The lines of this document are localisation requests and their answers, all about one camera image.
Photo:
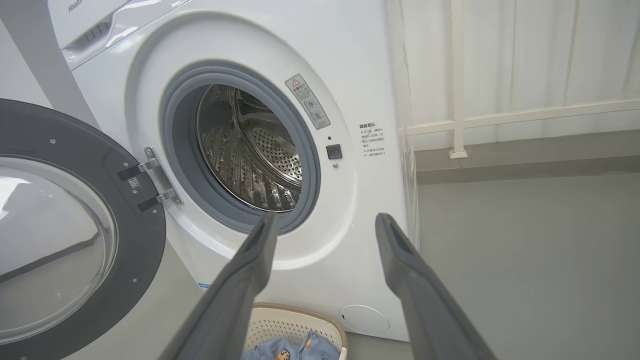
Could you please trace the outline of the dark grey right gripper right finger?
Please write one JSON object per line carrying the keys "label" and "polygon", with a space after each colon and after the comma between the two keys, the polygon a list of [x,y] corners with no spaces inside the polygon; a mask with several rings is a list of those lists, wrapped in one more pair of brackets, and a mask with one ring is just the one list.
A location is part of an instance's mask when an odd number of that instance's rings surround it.
{"label": "dark grey right gripper right finger", "polygon": [[384,278],[400,299],[414,360],[498,360],[397,221],[375,217]]}

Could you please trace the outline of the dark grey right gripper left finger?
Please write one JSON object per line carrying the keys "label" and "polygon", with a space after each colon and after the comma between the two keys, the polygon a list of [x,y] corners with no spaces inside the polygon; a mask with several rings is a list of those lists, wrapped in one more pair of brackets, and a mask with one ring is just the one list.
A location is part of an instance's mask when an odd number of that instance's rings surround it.
{"label": "dark grey right gripper left finger", "polygon": [[279,231],[263,215],[158,360],[240,360],[256,296],[269,282]]}

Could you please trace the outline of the blue cartoon print garment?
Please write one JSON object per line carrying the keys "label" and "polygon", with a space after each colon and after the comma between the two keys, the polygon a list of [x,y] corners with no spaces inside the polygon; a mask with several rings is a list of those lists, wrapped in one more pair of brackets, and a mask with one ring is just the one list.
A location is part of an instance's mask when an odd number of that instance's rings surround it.
{"label": "blue cartoon print garment", "polygon": [[285,337],[279,336],[243,352],[240,360],[297,360],[297,350]]}
{"label": "blue cartoon print garment", "polygon": [[339,360],[339,351],[322,335],[307,333],[297,351],[297,360]]}

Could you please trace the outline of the black round glass washer door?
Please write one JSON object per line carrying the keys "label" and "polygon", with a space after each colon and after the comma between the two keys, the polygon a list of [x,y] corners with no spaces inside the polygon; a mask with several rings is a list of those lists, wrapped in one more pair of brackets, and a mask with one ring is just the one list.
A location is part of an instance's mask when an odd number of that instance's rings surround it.
{"label": "black round glass washer door", "polygon": [[0,98],[0,360],[61,360],[117,325],[166,242],[147,174],[84,121]]}

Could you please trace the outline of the metal door hinge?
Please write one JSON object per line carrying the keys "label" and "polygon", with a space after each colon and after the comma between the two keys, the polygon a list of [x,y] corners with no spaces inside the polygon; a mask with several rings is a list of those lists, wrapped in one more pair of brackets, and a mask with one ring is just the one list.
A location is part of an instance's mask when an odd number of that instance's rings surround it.
{"label": "metal door hinge", "polygon": [[158,190],[158,201],[160,203],[169,201],[175,205],[183,205],[183,199],[167,175],[166,168],[155,148],[146,146],[143,151],[147,161],[142,164],[142,167],[153,178],[154,185]]}

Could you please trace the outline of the stainless steel washing machine drum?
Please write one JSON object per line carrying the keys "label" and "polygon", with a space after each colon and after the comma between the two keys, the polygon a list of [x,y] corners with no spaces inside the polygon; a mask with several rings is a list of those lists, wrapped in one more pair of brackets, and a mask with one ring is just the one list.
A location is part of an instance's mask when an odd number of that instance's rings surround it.
{"label": "stainless steel washing machine drum", "polygon": [[301,194],[303,166],[281,120],[253,95],[210,85],[195,120],[198,148],[215,180],[256,210],[288,212]]}

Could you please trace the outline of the grey rubber door gasket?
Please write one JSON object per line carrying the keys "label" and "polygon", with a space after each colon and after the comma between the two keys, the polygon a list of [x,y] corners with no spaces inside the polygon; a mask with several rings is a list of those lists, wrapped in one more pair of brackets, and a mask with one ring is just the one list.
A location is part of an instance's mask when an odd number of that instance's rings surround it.
{"label": "grey rubber door gasket", "polygon": [[[301,193],[293,210],[271,212],[249,207],[210,173],[198,147],[195,121],[201,98],[211,85],[228,85],[258,98],[288,130],[302,161]],[[223,226],[248,233],[263,215],[275,214],[279,217],[279,232],[286,234],[299,228],[316,209],[322,173],[311,130],[285,94],[256,71],[227,61],[186,67],[167,89],[162,120],[164,147],[176,180],[196,205]]]}

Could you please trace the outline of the white front-load washing machine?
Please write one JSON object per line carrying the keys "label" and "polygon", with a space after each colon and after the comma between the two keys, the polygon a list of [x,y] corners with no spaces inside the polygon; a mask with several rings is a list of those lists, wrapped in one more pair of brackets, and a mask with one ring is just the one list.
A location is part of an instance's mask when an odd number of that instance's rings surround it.
{"label": "white front-load washing machine", "polygon": [[[174,78],[199,62],[229,62],[263,76],[300,112],[317,146],[320,197],[309,218],[278,240],[261,302],[341,321],[346,305],[385,314],[381,338],[409,339],[402,305],[386,284],[375,219],[390,214],[413,235],[414,174],[401,132],[401,95],[386,0],[190,0],[71,71],[99,128],[141,162],[153,146],[183,204],[163,202],[166,237],[196,283],[211,284],[247,235],[206,214],[179,184],[163,141],[163,102]],[[285,84],[301,75],[331,125],[315,129]],[[362,155],[359,125],[385,132],[385,155]],[[339,144],[343,158],[329,159]]]}

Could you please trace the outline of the cream plastic laundry basket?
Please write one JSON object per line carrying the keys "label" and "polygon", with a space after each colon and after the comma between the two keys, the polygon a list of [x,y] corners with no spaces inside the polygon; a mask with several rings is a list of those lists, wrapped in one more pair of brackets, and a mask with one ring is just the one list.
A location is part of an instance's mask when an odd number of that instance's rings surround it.
{"label": "cream plastic laundry basket", "polygon": [[309,332],[329,341],[339,360],[347,360],[348,337],[342,325],[325,313],[300,306],[259,301],[254,303],[247,326],[243,351],[276,337],[300,345]]}

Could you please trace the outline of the round white filter cover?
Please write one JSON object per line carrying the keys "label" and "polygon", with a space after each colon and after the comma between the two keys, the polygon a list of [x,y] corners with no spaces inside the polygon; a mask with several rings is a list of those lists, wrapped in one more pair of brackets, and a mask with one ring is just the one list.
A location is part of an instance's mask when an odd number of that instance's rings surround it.
{"label": "round white filter cover", "polygon": [[390,320],[382,312],[366,305],[348,304],[339,310],[345,329],[370,337],[384,335],[390,329]]}

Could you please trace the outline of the black printed text label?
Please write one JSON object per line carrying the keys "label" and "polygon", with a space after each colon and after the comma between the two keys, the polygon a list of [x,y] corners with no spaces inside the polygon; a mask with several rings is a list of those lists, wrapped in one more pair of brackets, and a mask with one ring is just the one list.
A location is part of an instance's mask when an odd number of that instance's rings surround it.
{"label": "black printed text label", "polygon": [[386,155],[386,133],[383,126],[375,122],[360,124],[359,146],[365,158]]}

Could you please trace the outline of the white metal railing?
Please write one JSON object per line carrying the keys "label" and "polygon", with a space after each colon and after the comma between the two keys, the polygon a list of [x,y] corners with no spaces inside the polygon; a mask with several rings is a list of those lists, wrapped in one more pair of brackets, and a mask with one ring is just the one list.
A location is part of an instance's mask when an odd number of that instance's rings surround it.
{"label": "white metal railing", "polygon": [[640,130],[640,0],[400,0],[417,151]]}

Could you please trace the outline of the grey warning sticker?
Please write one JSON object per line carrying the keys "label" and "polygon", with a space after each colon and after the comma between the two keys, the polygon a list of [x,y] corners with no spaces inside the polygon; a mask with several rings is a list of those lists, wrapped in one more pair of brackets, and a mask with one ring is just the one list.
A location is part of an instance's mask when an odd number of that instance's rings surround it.
{"label": "grey warning sticker", "polygon": [[286,80],[285,84],[293,93],[295,98],[297,98],[299,104],[302,105],[316,130],[323,129],[331,125],[329,117],[320,104],[317,96],[300,74],[292,76],[290,79]]}

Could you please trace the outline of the white detergent drawer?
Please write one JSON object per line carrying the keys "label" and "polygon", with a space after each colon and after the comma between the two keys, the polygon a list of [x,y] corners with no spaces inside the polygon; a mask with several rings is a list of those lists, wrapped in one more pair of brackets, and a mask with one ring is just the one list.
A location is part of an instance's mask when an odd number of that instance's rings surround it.
{"label": "white detergent drawer", "polygon": [[190,0],[47,0],[55,39],[72,71]]}

